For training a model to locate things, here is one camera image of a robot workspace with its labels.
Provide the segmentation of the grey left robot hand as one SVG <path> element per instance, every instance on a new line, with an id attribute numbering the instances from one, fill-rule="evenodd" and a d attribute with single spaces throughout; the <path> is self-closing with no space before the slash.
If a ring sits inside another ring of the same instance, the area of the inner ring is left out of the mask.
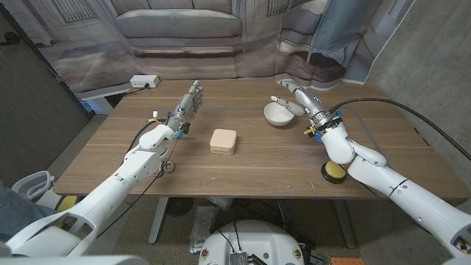
<path id="1" fill-rule="evenodd" d="M 173 131 L 177 131 L 184 123 L 190 123 L 202 106 L 203 97 L 203 89 L 199 86 L 199 80 L 195 80 L 171 113 L 166 125 L 172 128 Z"/>

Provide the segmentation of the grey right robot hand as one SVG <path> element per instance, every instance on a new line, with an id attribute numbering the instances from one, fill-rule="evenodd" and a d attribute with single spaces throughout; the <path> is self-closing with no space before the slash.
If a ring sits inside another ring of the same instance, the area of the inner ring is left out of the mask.
<path id="1" fill-rule="evenodd" d="M 272 101 L 284 107 L 295 116 L 307 115 L 317 131 L 323 131 L 327 128 L 328 123 L 332 120 L 332 116 L 326 111 L 319 99 L 317 99 L 308 90 L 294 84 L 293 82 L 277 80 L 276 83 L 287 88 L 299 102 L 299 105 L 294 102 L 281 99 L 278 96 L 271 96 Z"/>

